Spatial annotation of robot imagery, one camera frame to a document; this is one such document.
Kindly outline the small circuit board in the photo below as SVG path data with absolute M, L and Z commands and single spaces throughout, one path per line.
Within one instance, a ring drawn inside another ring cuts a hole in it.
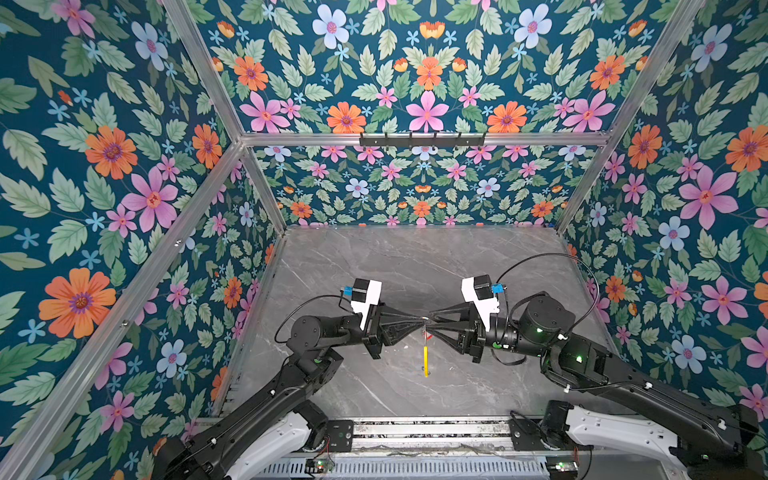
M 335 470 L 335 462 L 328 458 L 308 459 L 305 463 L 304 472 L 310 476 L 327 475 Z
M 548 458 L 546 468 L 550 480 L 576 480 L 579 476 L 579 465 L 574 460 Z

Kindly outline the black hook rail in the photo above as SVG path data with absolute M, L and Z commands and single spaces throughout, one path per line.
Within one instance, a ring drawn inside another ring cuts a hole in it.
M 477 147 L 485 144 L 485 134 L 465 133 L 398 133 L 398 134 L 361 134 L 358 143 L 361 147 L 437 147 L 452 149 L 456 147 Z

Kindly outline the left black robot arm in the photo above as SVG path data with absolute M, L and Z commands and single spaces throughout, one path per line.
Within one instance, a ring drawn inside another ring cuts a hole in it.
M 328 418 L 310 399 L 341 366 L 338 348 L 364 345 L 377 359 L 383 347 L 426 322 L 385 305 L 370 306 L 368 314 L 296 319 L 285 342 L 290 354 L 278 373 L 215 425 L 186 440 L 167 441 L 152 478 L 251 479 L 291 452 L 318 448 Z

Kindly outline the right small circuit board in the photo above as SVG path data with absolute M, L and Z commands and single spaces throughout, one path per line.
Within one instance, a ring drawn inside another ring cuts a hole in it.
M 579 476 L 579 465 L 574 460 L 548 458 L 546 468 L 550 480 L 576 480 Z

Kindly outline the left small circuit board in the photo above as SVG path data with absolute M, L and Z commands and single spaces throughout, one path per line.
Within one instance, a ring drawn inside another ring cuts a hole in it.
M 335 470 L 335 462 L 328 458 L 308 459 L 305 463 L 304 472 L 310 476 L 327 475 Z

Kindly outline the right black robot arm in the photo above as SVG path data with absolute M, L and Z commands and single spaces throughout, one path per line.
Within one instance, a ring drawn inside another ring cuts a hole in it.
M 427 331 L 480 361 L 485 350 L 537 358 L 542 375 L 566 392 L 610 400 L 631 418 L 553 401 L 543 427 L 554 445 L 569 440 L 657 460 L 690 479 L 762 479 L 762 450 L 750 444 L 759 422 L 742 405 L 717 406 L 645 374 L 600 344 L 571 332 L 575 316 L 545 292 L 519 303 L 519 319 L 498 312 L 497 300 L 469 301 L 434 313 Z

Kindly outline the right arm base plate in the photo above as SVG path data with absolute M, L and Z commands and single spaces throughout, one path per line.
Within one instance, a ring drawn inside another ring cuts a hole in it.
M 558 440 L 550 440 L 539 427 L 539 424 L 519 416 L 511 417 L 508 421 L 510 439 L 516 451 L 559 451 L 563 445 Z

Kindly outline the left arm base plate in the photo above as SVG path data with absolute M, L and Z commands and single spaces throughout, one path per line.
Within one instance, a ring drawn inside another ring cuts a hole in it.
M 347 453 L 352 450 L 355 422 L 353 420 L 329 420 L 313 432 L 310 450 L 320 453 Z

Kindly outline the aluminium front rail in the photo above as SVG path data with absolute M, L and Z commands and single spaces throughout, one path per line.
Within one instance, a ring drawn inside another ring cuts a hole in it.
M 516 451 L 510 439 L 508 416 L 467 417 L 356 417 L 354 439 L 350 452 L 364 450 L 443 451 L 478 450 L 508 453 Z M 607 415 L 579 407 L 565 413 L 547 414 L 542 419 L 530 419 L 539 424 L 550 440 L 558 440 L 569 451 L 577 446 L 608 448 L 663 460 L 678 445 L 678 436 L 671 430 L 647 419 L 625 415 Z M 307 441 L 311 451 L 313 432 L 324 422 L 301 420 L 291 414 L 281 421 L 269 436 L 284 439 L 287 434 Z

